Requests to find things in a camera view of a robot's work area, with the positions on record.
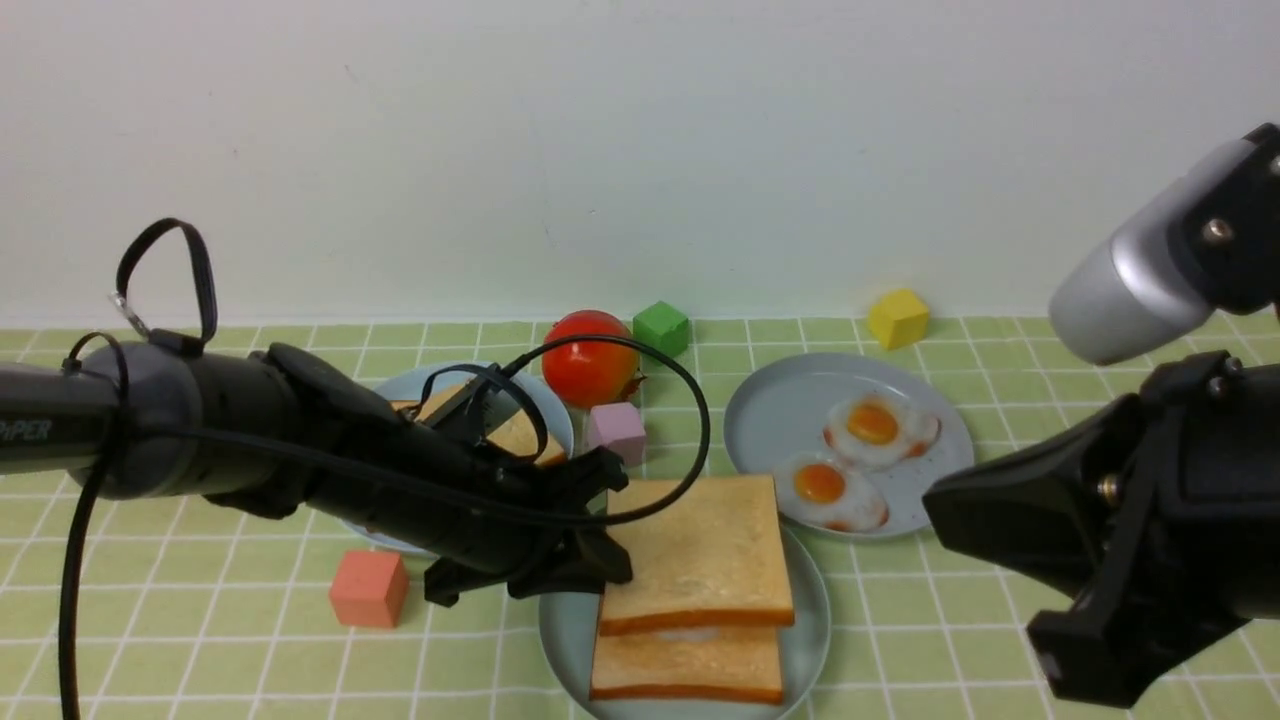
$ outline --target toy block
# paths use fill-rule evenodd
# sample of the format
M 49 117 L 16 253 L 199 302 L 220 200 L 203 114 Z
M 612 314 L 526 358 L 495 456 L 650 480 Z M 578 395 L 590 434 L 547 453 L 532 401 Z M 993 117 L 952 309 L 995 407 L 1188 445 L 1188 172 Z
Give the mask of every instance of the toy block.
M 692 338 L 689 318 L 666 302 L 655 302 L 632 318 L 631 333 L 668 357 L 689 348 Z
M 604 446 L 627 466 L 644 462 L 645 432 L 640 410 L 630 402 L 596 405 L 586 425 L 588 450 Z
M 872 306 L 867 324 L 884 350 L 897 350 L 924 338 L 929 306 L 910 290 L 895 290 Z
M 394 628 L 399 624 L 408 571 L 396 552 L 348 551 L 329 587 L 338 621 L 352 628 Z

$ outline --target red tomato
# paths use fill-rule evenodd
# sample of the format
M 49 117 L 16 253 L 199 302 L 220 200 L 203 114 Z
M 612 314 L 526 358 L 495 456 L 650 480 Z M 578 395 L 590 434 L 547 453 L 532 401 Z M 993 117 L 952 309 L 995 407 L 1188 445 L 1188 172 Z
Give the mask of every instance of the red tomato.
M 573 334 L 631 337 L 621 320 L 600 310 L 570 313 L 547 333 L 545 342 Z M 640 387 L 640 354 L 608 342 L 571 342 L 543 355 L 543 378 L 564 402 L 589 410 L 621 402 Z

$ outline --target bread crust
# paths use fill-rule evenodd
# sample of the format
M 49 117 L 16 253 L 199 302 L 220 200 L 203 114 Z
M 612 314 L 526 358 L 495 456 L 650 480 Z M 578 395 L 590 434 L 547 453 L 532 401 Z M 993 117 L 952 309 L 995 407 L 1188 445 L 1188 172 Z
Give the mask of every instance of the bread crust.
M 716 700 L 722 702 L 751 702 L 756 705 L 782 705 L 786 693 L 781 688 L 721 688 L 713 685 L 626 685 L 617 688 L 591 687 L 590 700 Z
M 640 618 L 602 618 L 596 629 L 603 637 L 617 637 L 684 628 L 790 628 L 795 621 L 795 607 L 780 607 L 777 610 L 684 610 Z

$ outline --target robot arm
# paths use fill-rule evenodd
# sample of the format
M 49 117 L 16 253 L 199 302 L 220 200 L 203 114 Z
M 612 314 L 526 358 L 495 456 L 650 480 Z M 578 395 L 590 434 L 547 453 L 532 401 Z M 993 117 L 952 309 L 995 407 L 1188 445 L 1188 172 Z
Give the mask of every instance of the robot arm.
M 1096 249 L 1050 318 L 1080 359 L 1155 350 L 1280 299 L 1280 129 L 1219 147 Z M 1027 628 L 1062 698 L 1133 706 L 1252 619 L 1280 618 L 1280 365 L 1226 352 L 1152 372 L 1084 423 L 943 478 L 948 550 L 1073 598 Z
M 152 331 L 129 309 L 128 281 L 168 231 L 191 251 L 201 336 Z M 676 502 L 696 480 L 710 445 L 710 413 L 696 379 L 678 363 L 631 338 L 570 336 L 506 366 L 456 365 L 476 379 L 431 411 L 431 395 L 397 413 L 321 359 L 288 345 L 250 357 L 206 354 L 218 329 L 212 269 L 192 225 L 163 219 L 129 246 L 115 302 L 145 342 L 90 333 L 60 370 L 0 364 L 0 471 L 65 469 L 82 487 L 68 533 L 59 600 L 58 667 L 63 717 L 78 720 L 76 616 L 84 539 L 95 500 L 200 495 L 269 519 L 310 505 L 439 555 L 424 575 L 428 602 L 506 584 L 512 597 L 603 592 L 632 579 L 626 550 L 607 533 Z M 84 360 L 86 343 L 108 347 Z M 575 342 L 625 345 L 668 366 L 694 395 L 701 430 L 684 480 L 644 507 L 593 515 L 590 500 L 622 489 L 621 459 L 596 448 L 553 468 L 535 460 L 547 425 L 516 373 Z M 517 457 L 489 443 L 485 406 L 498 391 L 525 411 L 538 450 Z
M 1110 365 L 1169 343 L 1215 310 L 1280 297 L 1280 128 L 1228 142 L 1156 196 L 1059 287 L 1050 319 L 1082 360 Z

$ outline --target white wall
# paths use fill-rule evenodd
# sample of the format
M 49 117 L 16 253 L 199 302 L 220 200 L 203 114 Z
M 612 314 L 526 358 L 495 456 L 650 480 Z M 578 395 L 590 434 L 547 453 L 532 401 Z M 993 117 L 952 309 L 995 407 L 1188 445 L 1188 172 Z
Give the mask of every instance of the white wall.
M 897 284 L 1036 313 L 1280 120 L 1277 27 L 1276 0 L 9 0 L 0 322 L 115 320 L 120 251 L 169 214 L 230 319 L 861 313 Z M 165 245 L 156 319 L 193 309 Z

